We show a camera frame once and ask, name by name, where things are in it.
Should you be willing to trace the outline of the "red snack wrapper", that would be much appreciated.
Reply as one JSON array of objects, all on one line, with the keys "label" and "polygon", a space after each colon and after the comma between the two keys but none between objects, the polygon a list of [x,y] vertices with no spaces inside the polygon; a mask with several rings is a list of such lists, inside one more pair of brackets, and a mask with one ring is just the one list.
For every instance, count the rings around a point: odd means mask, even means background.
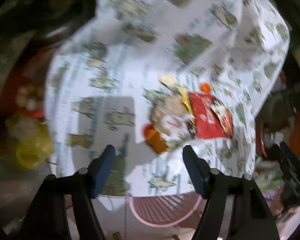
[{"label": "red snack wrapper", "polygon": [[196,133],[199,139],[232,138],[233,121],[230,110],[213,95],[189,93]]}]

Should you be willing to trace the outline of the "beige paper wad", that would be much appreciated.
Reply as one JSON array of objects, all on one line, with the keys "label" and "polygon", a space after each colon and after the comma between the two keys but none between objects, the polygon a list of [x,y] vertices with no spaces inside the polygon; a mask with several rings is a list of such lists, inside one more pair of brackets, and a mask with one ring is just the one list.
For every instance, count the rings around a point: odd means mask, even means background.
[{"label": "beige paper wad", "polygon": [[190,137],[188,123],[193,118],[184,106],[180,94],[165,95],[158,99],[150,114],[153,127],[168,137],[168,140]]}]

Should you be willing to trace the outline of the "yellow chicken snack packet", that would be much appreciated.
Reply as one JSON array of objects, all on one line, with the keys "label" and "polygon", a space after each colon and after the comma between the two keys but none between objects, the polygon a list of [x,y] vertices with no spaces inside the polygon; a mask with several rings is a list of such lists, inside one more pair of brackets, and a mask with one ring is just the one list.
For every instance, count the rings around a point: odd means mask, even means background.
[{"label": "yellow chicken snack packet", "polygon": [[183,105],[185,106],[187,112],[192,115],[193,114],[192,106],[191,106],[191,102],[189,100],[189,93],[188,93],[186,87],[181,86],[180,93],[181,93],[181,100],[182,100]]}]

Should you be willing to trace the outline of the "orange bottle cap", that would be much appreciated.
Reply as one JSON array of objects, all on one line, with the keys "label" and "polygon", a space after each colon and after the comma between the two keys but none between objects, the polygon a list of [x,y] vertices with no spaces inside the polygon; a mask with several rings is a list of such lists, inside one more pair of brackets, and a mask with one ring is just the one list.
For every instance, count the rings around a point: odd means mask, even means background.
[{"label": "orange bottle cap", "polygon": [[201,83],[200,90],[204,93],[211,93],[211,87],[208,83]]}]

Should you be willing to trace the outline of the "pink perforated plastic basket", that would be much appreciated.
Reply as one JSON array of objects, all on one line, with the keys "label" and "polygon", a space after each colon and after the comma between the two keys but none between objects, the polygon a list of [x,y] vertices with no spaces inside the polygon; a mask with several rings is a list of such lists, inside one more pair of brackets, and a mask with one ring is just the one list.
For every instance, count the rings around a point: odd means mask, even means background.
[{"label": "pink perforated plastic basket", "polygon": [[194,214],[201,202],[201,196],[195,192],[129,199],[135,218],[154,228],[168,228],[183,222]]}]

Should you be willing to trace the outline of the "yellow plastic bag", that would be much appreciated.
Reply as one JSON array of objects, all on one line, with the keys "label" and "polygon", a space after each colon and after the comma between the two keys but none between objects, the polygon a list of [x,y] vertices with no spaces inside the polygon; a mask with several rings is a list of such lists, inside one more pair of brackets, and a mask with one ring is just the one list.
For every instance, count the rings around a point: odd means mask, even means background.
[{"label": "yellow plastic bag", "polygon": [[47,126],[41,120],[16,114],[5,125],[14,143],[16,159],[23,168],[37,168],[54,153]]}]

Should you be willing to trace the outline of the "red bowl of eggs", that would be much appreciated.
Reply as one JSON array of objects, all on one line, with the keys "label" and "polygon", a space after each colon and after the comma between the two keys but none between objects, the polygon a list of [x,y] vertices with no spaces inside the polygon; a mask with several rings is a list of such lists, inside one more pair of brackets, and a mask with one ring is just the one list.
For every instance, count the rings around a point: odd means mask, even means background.
[{"label": "red bowl of eggs", "polygon": [[43,118],[44,86],[50,62],[59,47],[22,55],[8,75],[0,96],[0,116],[20,113]]}]

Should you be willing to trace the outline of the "white animal print tablecloth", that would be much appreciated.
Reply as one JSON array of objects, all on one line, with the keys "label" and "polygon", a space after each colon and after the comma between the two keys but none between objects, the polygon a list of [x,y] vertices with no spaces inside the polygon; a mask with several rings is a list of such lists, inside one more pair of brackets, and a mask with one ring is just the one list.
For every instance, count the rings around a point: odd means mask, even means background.
[{"label": "white animal print tablecloth", "polygon": [[[287,24],[272,0],[98,0],[97,17],[55,54],[45,114],[59,177],[116,149],[105,196],[148,197],[193,190],[182,149],[241,177],[255,169],[255,117],[271,92],[289,48]],[[145,142],[154,103],[165,95],[211,93],[230,110],[232,138]]]}]

